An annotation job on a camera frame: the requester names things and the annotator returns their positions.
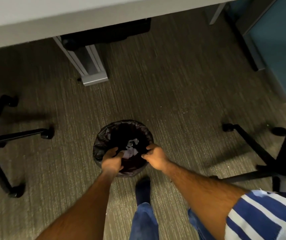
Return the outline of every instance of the jeans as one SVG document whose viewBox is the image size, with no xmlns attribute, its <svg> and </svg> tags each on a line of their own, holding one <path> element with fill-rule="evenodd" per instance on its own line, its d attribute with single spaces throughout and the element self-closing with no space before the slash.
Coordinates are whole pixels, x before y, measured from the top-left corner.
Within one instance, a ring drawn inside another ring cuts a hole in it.
<svg viewBox="0 0 286 240">
<path fill-rule="evenodd" d="M 215 240 L 209 231 L 203 226 L 196 214 L 188 210 L 189 221 L 199 233 L 200 240 Z M 132 221 L 129 240 L 158 240 L 159 225 L 149 203 L 138 205 Z"/>
</svg>

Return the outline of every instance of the person's left hand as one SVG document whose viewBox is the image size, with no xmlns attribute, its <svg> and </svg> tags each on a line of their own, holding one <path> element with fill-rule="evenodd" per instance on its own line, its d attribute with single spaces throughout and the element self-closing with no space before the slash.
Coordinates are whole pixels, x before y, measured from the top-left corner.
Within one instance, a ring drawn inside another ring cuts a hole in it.
<svg viewBox="0 0 286 240">
<path fill-rule="evenodd" d="M 114 176 L 123 169 L 123 166 L 121 166 L 121 159 L 124 152 L 121 151 L 115 156 L 117 149 L 117 147 L 109 149 L 105 153 L 102 161 L 102 171 L 113 173 Z"/>
</svg>

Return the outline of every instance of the black trash bag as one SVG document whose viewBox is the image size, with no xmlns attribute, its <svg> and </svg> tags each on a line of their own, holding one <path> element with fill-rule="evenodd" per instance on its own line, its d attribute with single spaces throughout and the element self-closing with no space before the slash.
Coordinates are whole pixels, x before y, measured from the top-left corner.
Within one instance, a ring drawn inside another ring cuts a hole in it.
<svg viewBox="0 0 286 240">
<path fill-rule="evenodd" d="M 147 153 L 146 147 L 153 143 L 153 136 L 148 128 L 141 122 L 135 120 L 121 120 L 110 123 L 103 127 L 97 134 L 93 145 L 93 157 L 95 163 L 101 167 L 103 156 L 114 147 L 118 147 L 116 153 L 126 150 L 129 140 L 138 139 L 138 144 L 133 143 L 133 148 L 138 153 L 129 159 L 122 158 L 124 168 L 118 173 L 117 177 L 133 177 L 140 173 L 148 164 L 141 155 Z"/>
</svg>

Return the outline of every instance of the shirt sleeve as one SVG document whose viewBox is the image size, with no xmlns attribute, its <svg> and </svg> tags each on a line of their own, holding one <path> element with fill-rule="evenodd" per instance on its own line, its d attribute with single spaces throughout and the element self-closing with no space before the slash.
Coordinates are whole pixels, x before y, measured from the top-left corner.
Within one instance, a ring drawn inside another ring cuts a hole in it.
<svg viewBox="0 0 286 240">
<path fill-rule="evenodd" d="M 286 193 L 243 195 L 226 219 L 225 240 L 286 240 Z"/>
</svg>

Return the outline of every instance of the brown carpet floor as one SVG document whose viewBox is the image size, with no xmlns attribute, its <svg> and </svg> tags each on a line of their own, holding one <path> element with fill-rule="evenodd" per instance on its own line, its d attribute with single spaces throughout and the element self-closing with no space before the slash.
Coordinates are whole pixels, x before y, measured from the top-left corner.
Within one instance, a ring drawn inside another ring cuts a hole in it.
<svg viewBox="0 0 286 240">
<path fill-rule="evenodd" d="M 100 169 L 92 146 L 100 129 L 121 119 L 148 126 L 178 164 L 204 175 L 227 177 L 254 170 L 259 159 L 221 122 L 238 123 L 273 156 L 282 138 L 267 124 L 286 127 L 286 104 L 264 72 L 253 72 L 221 16 L 208 26 L 202 9 L 155 17 L 151 31 L 100 45 L 110 81 L 84 87 L 52 39 L 0 49 L 0 96 L 20 96 L 5 108 L 0 134 L 47 127 L 38 136 L 0 149 L 12 184 L 25 180 L 19 199 L 0 189 L 0 239 L 34 239 L 93 183 Z M 152 206 L 160 239 L 197 239 L 187 204 L 162 173 L 148 166 L 134 178 L 117 178 L 107 208 L 105 239 L 128 239 L 136 210 L 134 185 L 152 178 Z M 271 190 L 270 179 L 240 185 Z"/>
</svg>

